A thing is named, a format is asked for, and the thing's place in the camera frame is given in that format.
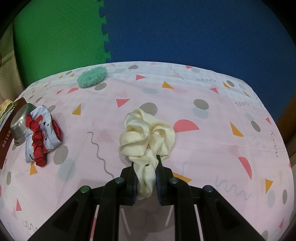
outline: stainless steel bowl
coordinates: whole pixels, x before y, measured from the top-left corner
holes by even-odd
[[[35,108],[36,106],[33,104],[27,103],[21,107],[13,117],[10,124],[10,130],[16,146],[20,146],[22,143],[24,143],[25,134],[28,129],[26,127],[26,118],[27,115],[30,114]]]

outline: tablecloth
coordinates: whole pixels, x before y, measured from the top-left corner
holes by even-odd
[[[78,88],[77,77],[97,66],[106,67],[105,81]],[[118,152],[119,135],[135,108],[174,127],[176,143],[163,165],[175,176],[212,185],[268,240],[278,240],[289,224],[289,158],[275,122],[242,80],[186,65],[122,62],[49,76],[22,96],[50,110],[63,143],[42,168],[25,162],[24,144],[10,146],[0,174],[0,218],[15,240],[27,240],[81,186],[103,186],[130,166]],[[170,209],[155,193],[122,207],[120,240],[173,240]]]

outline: teal fluffy hair clip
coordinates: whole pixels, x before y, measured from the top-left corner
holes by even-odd
[[[102,82],[107,75],[107,70],[104,67],[96,67],[82,73],[77,79],[80,88],[86,88],[92,85],[97,85]]]

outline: screw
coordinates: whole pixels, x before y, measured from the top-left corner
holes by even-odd
[[[204,186],[204,189],[207,191],[207,192],[212,192],[214,190],[214,188],[211,186],[211,185],[206,185]]]
[[[115,178],[115,182],[118,183],[118,184],[123,183],[124,182],[124,178],[117,177],[117,178]]]
[[[86,193],[86,192],[88,192],[88,191],[89,191],[89,186],[83,186],[83,187],[81,187],[81,188],[80,188],[80,191],[81,191],[82,193]]]
[[[176,177],[171,177],[170,178],[170,183],[172,183],[172,184],[176,184],[178,181],[179,181],[179,179],[176,178]]]

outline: cream scrunchie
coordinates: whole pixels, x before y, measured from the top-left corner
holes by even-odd
[[[138,177],[139,200],[152,194],[156,183],[156,155],[163,162],[175,143],[175,131],[163,120],[135,109],[128,113],[124,122],[125,133],[119,137],[119,152],[134,162]]]

